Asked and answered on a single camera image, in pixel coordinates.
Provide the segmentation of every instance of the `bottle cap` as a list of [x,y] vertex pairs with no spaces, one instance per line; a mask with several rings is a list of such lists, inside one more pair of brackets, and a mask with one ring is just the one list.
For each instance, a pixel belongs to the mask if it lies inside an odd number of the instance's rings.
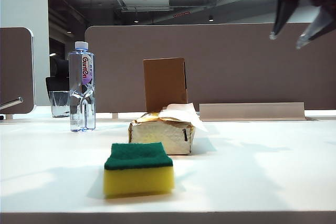
[[75,42],[75,49],[89,49],[89,44],[84,41],[76,41]]

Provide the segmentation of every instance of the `clear plastic cup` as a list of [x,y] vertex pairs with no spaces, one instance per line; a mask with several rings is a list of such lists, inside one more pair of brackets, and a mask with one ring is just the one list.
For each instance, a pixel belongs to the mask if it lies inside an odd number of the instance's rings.
[[70,115],[69,91],[49,91],[51,113],[54,118]]

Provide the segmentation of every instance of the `ceiling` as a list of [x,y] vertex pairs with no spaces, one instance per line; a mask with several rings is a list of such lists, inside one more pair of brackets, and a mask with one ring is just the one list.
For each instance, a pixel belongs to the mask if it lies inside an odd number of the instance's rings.
[[228,23],[274,12],[276,0],[48,0],[49,30],[56,40],[83,39],[92,25]]

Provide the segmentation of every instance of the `bottle label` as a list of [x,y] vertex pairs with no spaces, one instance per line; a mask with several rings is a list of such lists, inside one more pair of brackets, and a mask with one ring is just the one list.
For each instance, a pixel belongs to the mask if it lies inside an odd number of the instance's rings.
[[89,83],[93,77],[92,59],[89,55],[82,55],[82,85]]

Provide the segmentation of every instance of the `office cubicle divider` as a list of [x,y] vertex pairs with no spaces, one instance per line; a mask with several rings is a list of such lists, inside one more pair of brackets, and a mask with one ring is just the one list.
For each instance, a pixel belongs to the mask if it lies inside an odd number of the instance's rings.
[[0,52],[0,104],[23,98],[0,114],[29,113],[36,104],[32,32],[24,27],[0,28]]
[[336,109],[335,32],[300,50],[307,24],[288,24],[270,40],[272,24],[93,26],[98,112],[143,112],[143,59],[185,59],[188,102],[304,102]]

